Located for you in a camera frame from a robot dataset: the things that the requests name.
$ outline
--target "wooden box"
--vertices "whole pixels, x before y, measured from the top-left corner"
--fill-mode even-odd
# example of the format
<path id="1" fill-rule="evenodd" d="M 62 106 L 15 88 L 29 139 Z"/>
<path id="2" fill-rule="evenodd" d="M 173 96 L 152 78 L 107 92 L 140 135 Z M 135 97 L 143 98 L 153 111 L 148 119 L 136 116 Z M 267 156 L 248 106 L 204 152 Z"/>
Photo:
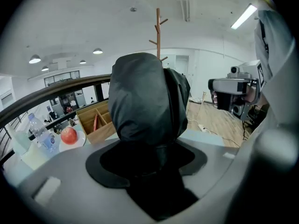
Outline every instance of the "wooden box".
<path id="1" fill-rule="evenodd" d="M 93 131 L 95 115 L 98 115 L 97 130 Z M 91 144 L 103 142 L 116 133 L 109 111 L 108 101 L 103 101 L 85 109 L 77 111 L 77 116 L 82 129 Z"/>

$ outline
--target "red apple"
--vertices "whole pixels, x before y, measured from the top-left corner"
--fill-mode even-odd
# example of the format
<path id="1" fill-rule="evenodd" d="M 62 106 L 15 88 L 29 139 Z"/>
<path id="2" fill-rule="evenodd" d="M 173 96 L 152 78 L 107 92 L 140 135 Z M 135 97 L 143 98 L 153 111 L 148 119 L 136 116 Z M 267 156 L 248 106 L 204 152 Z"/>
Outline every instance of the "red apple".
<path id="1" fill-rule="evenodd" d="M 77 132 L 72 127 L 66 127 L 60 137 L 65 144 L 74 144 L 78 140 Z"/>

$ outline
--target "wooden coat rack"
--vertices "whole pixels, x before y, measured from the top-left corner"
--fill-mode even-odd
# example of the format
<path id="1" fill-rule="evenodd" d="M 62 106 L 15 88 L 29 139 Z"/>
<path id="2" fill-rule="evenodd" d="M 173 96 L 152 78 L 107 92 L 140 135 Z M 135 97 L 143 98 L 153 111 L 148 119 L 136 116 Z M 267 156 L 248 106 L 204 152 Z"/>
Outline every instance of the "wooden coat rack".
<path id="1" fill-rule="evenodd" d="M 157 45 L 157 58 L 160 60 L 160 50 L 161 50 L 161 25 L 168 21 L 168 19 L 163 20 L 162 22 L 160 22 L 160 9 L 157 8 L 157 24 L 155 25 L 155 29 L 157 31 L 157 42 L 154 42 L 152 40 L 149 40 L 151 43 Z M 161 62 L 164 61 L 165 59 L 167 59 L 168 57 L 164 57 L 162 60 L 160 60 Z"/>

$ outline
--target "wooden floor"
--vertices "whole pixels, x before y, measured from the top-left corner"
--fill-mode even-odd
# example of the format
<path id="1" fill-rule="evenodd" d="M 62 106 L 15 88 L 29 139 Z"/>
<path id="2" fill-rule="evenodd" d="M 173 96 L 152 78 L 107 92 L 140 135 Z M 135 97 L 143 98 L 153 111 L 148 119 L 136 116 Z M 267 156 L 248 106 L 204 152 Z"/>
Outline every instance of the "wooden floor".
<path id="1" fill-rule="evenodd" d="M 199 104 L 189 102 L 187 116 L 188 119 L 197 120 L 199 124 L 203 125 L 210 131 L 217 133 L 219 136 L 225 138 L 223 142 L 227 147 L 238 147 L 243 142 L 243 127 L 242 122 L 227 111 L 218 110 L 213 105 L 203 103 L 200 112 Z M 198 124 L 195 121 L 188 121 L 188 129 L 200 131 Z M 246 137 L 249 137 L 249 132 L 245 130 Z"/>

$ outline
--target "white plate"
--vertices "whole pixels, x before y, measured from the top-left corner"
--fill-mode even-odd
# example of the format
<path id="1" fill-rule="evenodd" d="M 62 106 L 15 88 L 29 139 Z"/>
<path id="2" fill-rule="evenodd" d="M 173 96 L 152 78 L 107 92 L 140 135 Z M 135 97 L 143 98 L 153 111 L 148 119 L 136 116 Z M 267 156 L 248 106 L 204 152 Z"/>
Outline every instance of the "white plate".
<path id="1" fill-rule="evenodd" d="M 72 148 L 82 147 L 85 144 L 86 136 L 82 131 L 77 131 L 78 140 L 74 144 L 66 144 L 60 140 L 59 151 L 63 152 Z"/>

